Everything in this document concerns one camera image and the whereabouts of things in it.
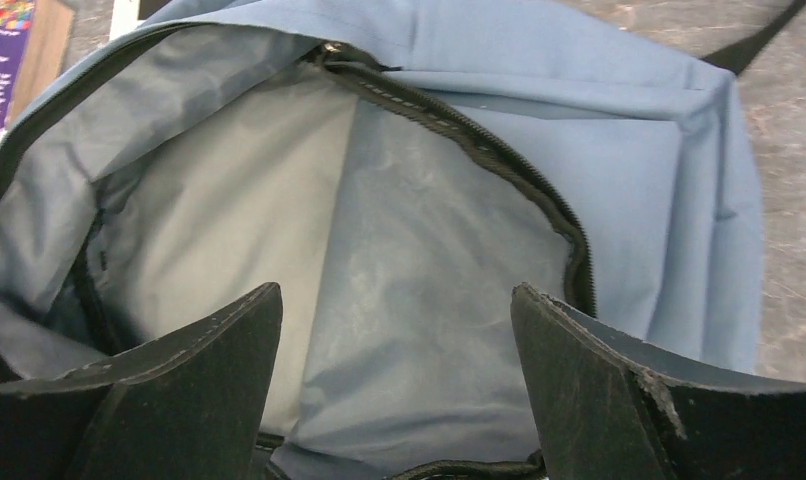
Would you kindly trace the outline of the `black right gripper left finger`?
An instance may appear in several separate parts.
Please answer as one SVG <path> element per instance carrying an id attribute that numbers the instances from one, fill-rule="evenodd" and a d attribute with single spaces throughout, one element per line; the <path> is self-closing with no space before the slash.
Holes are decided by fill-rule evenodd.
<path id="1" fill-rule="evenodd" d="M 266 283 L 55 379 L 0 384 L 0 479 L 246 479 L 283 319 Z"/>

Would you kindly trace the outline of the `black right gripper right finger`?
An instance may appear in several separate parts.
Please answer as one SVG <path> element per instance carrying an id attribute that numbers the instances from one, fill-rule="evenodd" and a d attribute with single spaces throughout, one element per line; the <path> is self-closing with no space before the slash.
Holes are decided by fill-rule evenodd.
<path id="1" fill-rule="evenodd" d="M 806 479 L 806 383 L 666 351 L 518 286 L 511 320 L 553 479 Z"/>

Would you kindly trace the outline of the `blue student backpack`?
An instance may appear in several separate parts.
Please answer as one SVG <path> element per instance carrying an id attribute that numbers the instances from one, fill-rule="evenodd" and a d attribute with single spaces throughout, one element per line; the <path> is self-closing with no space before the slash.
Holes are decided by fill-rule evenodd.
<path id="1" fill-rule="evenodd" d="M 0 142 L 0 384 L 55 379 L 266 283 L 246 479 L 553 479 L 528 285 L 754 375 L 760 182 L 738 76 L 550 1 L 172 1 Z"/>

